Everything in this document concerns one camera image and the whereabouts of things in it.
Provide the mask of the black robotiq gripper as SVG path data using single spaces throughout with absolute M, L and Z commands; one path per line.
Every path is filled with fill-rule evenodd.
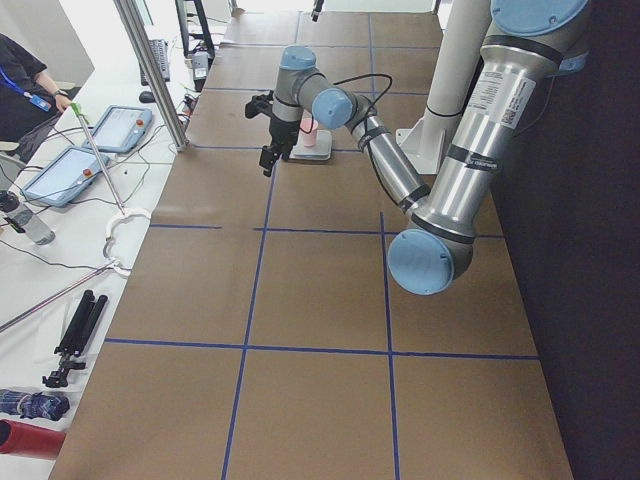
M 294 145 L 297 143 L 300 129 L 300 120 L 285 121 L 277 116 L 272 116 L 269 123 L 271 145 L 264 145 L 261 149 L 259 166 L 264 176 L 271 176 L 276 162 L 280 159 L 288 161 Z

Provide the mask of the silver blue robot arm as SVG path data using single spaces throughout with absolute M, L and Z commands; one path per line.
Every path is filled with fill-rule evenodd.
M 302 45 L 284 49 L 275 88 L 254 96 L 247 117 L 266 115 L 270 175 L 310 113 L 345 127 L 366 153 L 409 224 L 389 247 L 394 280 L 439 293 L 469 267 L 474 219 L 541 81 L 583 68 L 588 1 L 456 1 L 452 4 L 423 117 L 406 137 L 390 131 L 372 100 L 340 88 Z

